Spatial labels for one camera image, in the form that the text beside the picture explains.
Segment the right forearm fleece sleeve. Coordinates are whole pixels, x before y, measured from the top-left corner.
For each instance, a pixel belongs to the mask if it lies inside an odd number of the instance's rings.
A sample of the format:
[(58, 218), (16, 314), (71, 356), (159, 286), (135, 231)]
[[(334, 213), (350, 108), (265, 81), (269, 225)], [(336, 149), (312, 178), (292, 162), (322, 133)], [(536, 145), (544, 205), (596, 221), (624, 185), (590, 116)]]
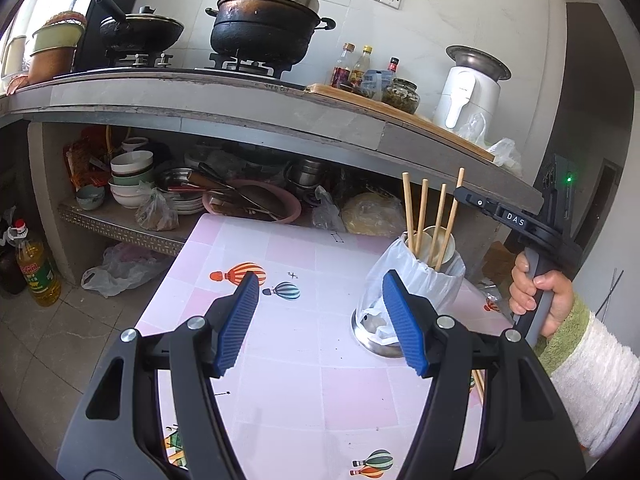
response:
[(639, 358), (580, 298), (549, 338), (534, 348), (570, 416), (580, 445), (608, 452), (639, 404)]

